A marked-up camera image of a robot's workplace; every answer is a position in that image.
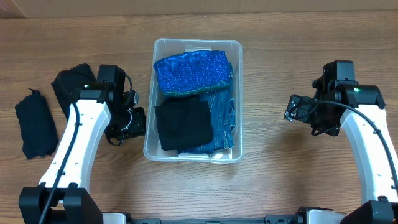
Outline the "square black cloth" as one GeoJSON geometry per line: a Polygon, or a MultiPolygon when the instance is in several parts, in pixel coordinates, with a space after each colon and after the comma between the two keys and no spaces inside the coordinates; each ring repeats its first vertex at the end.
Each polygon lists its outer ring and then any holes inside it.
{"type": "Polygon", "coordinates": [[[197,96],[169,98],[155,107],[155,115],[164,151],[183,151],[213,140],[208,102],[197,96]]]}

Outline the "clear plastic storage bin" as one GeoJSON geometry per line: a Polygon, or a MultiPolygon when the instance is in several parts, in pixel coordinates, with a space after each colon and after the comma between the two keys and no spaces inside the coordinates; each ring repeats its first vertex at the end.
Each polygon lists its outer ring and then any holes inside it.
{"type": "Polygon", "coordinates": [[[161,149],[157,130],[155,107],[164,101],[164,95],[157,82],[157,74],[152,70],[147,110],[146,134],[143,153],[146,159],[159,162],[208,162],[212,164],[232,164],[243,158],[243,48],[236,40],[201,40],[160,38],[154,42],[153,63],[172,55],[199,50],[221,50],[226,53],[233,67],[232,96],[236,119],[233,130],[234,146],[213,154],[179,154],[176,150],[161,149]]]}

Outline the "long black cloth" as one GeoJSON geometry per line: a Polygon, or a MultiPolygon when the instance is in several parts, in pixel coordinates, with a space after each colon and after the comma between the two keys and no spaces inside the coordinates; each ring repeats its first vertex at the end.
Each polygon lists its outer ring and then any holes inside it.
{"type": "Polygon", "coordinates": [[[62,70],[51,83],[58,103],[66,117],[69,119],[70,105],[78,95],[76,90],[81,90],[85,84],[96,80],[88,64],[79,64],[73,68],[62,70]]]}

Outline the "sparkly blue cloth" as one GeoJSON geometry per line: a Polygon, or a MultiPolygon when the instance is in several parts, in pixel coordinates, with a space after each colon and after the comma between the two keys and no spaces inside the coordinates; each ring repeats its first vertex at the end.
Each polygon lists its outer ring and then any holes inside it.
{"type": "Polygon", "coordinates": [[[232,67],[226,52],[199,50],[162,58],[153,65],[164,95],[186,96],[228,88],[232,67]]]}

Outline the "small black cloth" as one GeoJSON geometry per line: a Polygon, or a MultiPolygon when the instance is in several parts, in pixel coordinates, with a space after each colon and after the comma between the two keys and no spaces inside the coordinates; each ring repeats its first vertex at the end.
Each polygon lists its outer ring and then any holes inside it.
{"type": "Polygon", "coordinates": [[[30,88],[30,91],[30,95],[15,105],[22,151],[27,159],[51,156],[58,145],[56,125],[46,98],[38,90],[30,88]]]}

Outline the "blue denim jeans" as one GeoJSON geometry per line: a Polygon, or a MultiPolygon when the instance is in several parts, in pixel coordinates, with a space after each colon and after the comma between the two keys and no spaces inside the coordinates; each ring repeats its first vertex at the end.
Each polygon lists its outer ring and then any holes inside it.
{"type": "Polygon", "coordinates": [[[230,89],[210,91],[198,95],[200,101],[207,101],[211,113],[213,140],[201,146],[178,150],[180,153],[213,154],[215,151],[234,146],[233,131],[236,126],[234,98],[230,89]]]}

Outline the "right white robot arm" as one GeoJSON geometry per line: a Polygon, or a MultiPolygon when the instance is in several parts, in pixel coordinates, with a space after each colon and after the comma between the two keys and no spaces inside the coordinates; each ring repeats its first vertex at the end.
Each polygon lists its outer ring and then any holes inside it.
{"type": "Polygon", "coordinates": [[[350,60],[325,64],[312,87],[313,97],[290,97],[284,118],[309,124],[312,136],[345,132],[361,182],[361,206],[348,215],[301,207],[293,223],[397,223],[397,153],[380,89],[359,84],[350,60]]]}

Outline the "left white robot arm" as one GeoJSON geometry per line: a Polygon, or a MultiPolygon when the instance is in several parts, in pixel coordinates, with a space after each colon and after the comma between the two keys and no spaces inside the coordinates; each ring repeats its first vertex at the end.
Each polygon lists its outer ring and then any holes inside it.
{"type": "Polygon", "coordinates": [[[68,123],[53,161],[36,187],[24,187],[19,208],[25,223],[132,223],[129,213],[102,212],[89,193],[102,137],[115,146],[143,136],[144,109],[137,93],[124,90],[130,77],[117,65],[101,65],[98,76],[81,66],[61,71],[55,86],[70,102],[68,123]]]}

